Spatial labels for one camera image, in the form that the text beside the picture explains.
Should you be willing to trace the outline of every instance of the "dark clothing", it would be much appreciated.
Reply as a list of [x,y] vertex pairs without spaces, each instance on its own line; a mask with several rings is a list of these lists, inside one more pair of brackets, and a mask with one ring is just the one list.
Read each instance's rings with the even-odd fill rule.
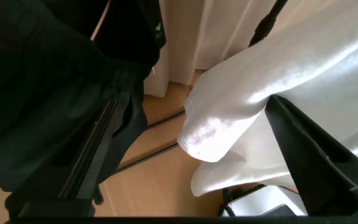
[[165,43],[158,1],[112,1],[92,42],[106,2],[0,0],[3,190],[15,190],[43,162],[72,147],[108,99],[121,103],[121,127],[100,181],[146,128],[143,80]]

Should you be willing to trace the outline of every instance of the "brown floor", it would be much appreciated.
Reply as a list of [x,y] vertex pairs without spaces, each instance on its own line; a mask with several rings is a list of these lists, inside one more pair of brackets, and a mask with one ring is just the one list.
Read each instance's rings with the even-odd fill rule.
[[[190,88],[170,83],[165,98],[145,96],[149,124],[181,111]],[[144,132],[120,166],[175,143],[184,120],[181,116]],[[199,164],[177,147],[110,177],[100,184],[104,203],[96,206],[96,216],[216,216],[223,202],[221,191],[194,197],[190,190],[191,176]],[[7,220],[4,199],[8,195],[0,189],[0,223]]]

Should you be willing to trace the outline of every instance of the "white garment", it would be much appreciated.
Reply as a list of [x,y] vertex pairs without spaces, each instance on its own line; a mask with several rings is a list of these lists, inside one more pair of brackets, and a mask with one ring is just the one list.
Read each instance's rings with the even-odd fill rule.
[[195,196],[247,182],[294,187],[264,113],[290,100],[358,155],[358,1],[340,1],[204,73],[178,138]]

